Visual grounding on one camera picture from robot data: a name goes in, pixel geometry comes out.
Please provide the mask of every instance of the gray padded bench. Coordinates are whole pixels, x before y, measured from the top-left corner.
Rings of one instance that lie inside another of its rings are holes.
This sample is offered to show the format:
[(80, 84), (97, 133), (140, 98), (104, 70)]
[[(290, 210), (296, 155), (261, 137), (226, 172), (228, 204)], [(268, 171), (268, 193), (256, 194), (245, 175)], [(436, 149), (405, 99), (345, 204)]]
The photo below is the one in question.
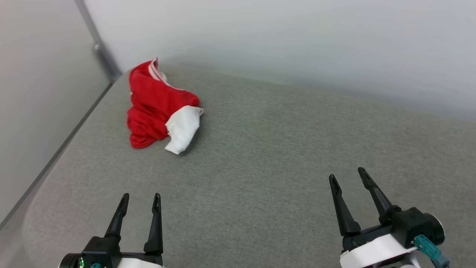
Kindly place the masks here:
[(23, 239), (38, 267), (57, 267), (66, 253), (104, 235), (126, 192), (121, 250), (141, 251), (159, 192), (170, 268), (337, 268), (342, 240), (331, 173), (355, 220), (363, 228), (378, 224), (359, 166), (394, 204), (441, 220), (452, 267), (475, 265), (475, 124), (203, 70), (161, 71), (205, 109), (190, 148), (177, 156), (164, 150), (168, 139), (130, 146), (124, 74), (29, 208)]

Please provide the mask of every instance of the white wall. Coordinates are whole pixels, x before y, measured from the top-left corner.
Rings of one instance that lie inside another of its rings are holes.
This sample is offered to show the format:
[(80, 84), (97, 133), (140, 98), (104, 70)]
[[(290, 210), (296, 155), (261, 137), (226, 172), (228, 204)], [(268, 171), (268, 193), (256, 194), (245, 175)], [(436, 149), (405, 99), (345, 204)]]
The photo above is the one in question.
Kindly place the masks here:
[(122, 71), (163, 62), (476, 114), (473, 0), (86, 0)]
[(0, 2), (0, 222), (108, 85), (73, 0)]

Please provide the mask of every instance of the white cloth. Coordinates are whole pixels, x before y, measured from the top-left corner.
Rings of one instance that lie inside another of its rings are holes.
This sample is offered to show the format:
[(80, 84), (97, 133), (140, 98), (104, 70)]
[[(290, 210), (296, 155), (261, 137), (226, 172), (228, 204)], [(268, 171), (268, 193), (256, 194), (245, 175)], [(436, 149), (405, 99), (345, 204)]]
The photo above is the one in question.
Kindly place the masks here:
[(169, 132), (170, 142), (165, 149), (178, 155), (185, 151), (200, 127), (200, 116), (202, 108), (194, 106), (183, 106), (173, 113), (165, 126)]

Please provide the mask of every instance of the red cloth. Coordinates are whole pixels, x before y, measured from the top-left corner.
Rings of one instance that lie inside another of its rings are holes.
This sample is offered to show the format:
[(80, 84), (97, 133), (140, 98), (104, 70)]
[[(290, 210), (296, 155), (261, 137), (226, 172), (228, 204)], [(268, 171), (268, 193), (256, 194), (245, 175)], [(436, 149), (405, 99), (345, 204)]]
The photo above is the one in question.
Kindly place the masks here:
[(183, 106), (198, 106), (198, 97), (186, 90), (177, 89), (163, 81), (159, 75), (157, 58), (145, 62), (130, 72), (132, 108), (127, 112), (130, 144), (144, 148), (169, 134), (165, 123)]

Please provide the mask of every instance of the teal connector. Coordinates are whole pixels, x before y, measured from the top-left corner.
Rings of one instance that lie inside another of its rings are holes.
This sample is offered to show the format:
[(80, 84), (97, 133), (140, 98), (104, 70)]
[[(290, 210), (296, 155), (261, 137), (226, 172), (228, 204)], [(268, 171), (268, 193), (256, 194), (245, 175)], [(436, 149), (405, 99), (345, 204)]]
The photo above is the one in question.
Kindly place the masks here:
[(426, 236), (415, 237), (415, 247), (430, 257), (436, 268), (449, 268), (449, 260), (441, 255), (441, 251)]

